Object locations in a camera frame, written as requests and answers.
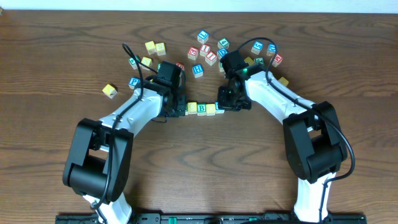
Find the green B block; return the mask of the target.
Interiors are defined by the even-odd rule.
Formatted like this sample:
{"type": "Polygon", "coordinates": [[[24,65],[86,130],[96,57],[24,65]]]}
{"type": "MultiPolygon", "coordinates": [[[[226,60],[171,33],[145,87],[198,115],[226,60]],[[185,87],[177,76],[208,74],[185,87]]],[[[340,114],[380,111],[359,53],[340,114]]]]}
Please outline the green B block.
{"type": "Polygon", "coordinates": [[[205,103],[198,103],[197,104],[197,115],[198,116],[205,116],[206,115],[206,104],[205,103]]]}

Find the blue T block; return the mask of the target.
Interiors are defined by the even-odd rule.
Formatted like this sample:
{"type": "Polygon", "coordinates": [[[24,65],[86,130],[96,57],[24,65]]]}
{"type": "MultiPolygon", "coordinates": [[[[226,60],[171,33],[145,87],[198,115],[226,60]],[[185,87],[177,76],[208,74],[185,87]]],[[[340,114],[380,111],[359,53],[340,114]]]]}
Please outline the blue T block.
{"type": "Polygon", "coordinates": [[[219,107],[219,103],[215,102],[216,114],[224,113],[224,109],[219,107]]]}

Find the yellow O block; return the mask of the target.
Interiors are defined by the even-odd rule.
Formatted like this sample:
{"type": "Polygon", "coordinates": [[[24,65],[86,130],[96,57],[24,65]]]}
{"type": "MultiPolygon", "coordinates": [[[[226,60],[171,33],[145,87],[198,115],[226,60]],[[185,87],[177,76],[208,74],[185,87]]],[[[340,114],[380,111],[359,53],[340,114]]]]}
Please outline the yellow O block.
{"type": "Polygon", "coordinates": [[[214,116],[216,114],[216,106],[215,104],[206,104],[206,115],[214,116]]]}
{"type": "Polygon", "coordinates": [[[187,103],[188,114],[197,114],[197,102],[187,103]]]}

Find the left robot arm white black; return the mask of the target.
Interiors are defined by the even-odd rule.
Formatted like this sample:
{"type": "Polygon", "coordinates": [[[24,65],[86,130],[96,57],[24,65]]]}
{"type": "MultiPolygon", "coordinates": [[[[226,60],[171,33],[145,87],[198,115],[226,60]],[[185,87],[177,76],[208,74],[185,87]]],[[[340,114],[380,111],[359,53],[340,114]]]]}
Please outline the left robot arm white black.
{"type": "Polygon", "coordinates": [[[134,137],[152,119],[185,115],[186,97],[163,82],[139,82],[133,95],[99,121],[76,126],[63,171],[63,184],[87,200],[93,223],[128,223],[132,208],[123,194],[134,137]]]}

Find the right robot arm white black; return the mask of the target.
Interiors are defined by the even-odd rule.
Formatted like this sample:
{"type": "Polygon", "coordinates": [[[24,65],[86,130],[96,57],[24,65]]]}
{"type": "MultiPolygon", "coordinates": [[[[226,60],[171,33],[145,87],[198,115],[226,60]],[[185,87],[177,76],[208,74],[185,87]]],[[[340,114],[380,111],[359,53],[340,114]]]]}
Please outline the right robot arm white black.
{"type": "Polygon", "coordinates": [[[353,149],[341,131],[334,107],[306,100],[278,82],[262,65],[224,67],[228,86],[218,92],[219,107],[239,111],[253,101],[283,126],[286,158],[298,178],[294,213],[301,222],[321,223],[330,185],[353,149]]]}

